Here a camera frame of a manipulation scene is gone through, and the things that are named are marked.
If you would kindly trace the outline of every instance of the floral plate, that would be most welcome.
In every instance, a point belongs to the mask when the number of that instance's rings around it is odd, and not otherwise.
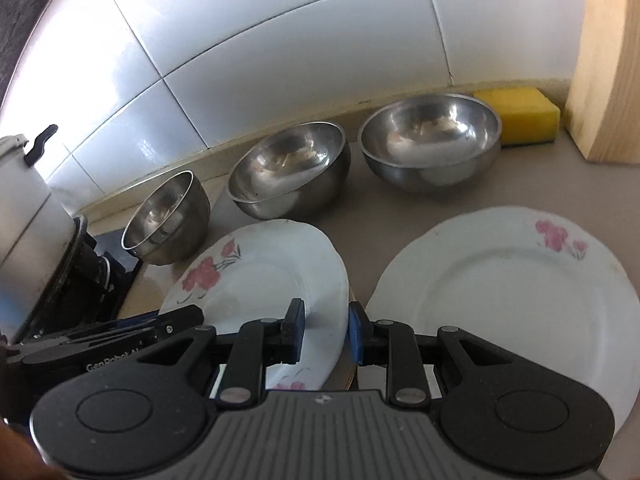
[[[164,300],[160,313],[196,304],[220,334],[263,317],[284,317],[305,301],[300,362],[267,368],[267,388],[318,390],[340,357],[347,329],[347,271],[315,227],[271,220],[242,227],[204,251]]]
[[[437,225],[385,269],[367,314],[421,334],[459,326],[587,384],[616,430],[640,387],[633,285],[600,241],[550,213],[494,207]]]

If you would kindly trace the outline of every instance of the pot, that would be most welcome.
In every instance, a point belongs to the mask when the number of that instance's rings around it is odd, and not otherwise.
[[[0,139],[0,332],[10,342],[30,321],[76,233],[33,167],[57,129],[44,130],[27,154],[26,137]]]

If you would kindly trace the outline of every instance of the wooden board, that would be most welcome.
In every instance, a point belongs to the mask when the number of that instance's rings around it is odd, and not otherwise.
[[[640,162],[640,0],[586,0],[562,120],[587,160]]]

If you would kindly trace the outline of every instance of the sponge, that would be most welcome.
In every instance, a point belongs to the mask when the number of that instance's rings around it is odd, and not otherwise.
[[[560,127],[560,108],[533,86],[479,90],[474,97],[502,119],[503,146],[553,142]]]

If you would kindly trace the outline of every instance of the bowl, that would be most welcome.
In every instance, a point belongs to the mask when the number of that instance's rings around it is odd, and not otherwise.
[[[231,171],[226,192],[254,218],[305,219],[338,195],[350,165],[338,124],[298,124],[252,147]]]
[[[148,264],[178,262],[204,241],[210,213],[202,184],[193,172],[182,171],[140,205],[124,229],[122,248]]]
[[[362,125],[358,143],[381,179],[433,192],[475,179],[500,152],[502,122],[487,104],[457,94],[403,99]]]

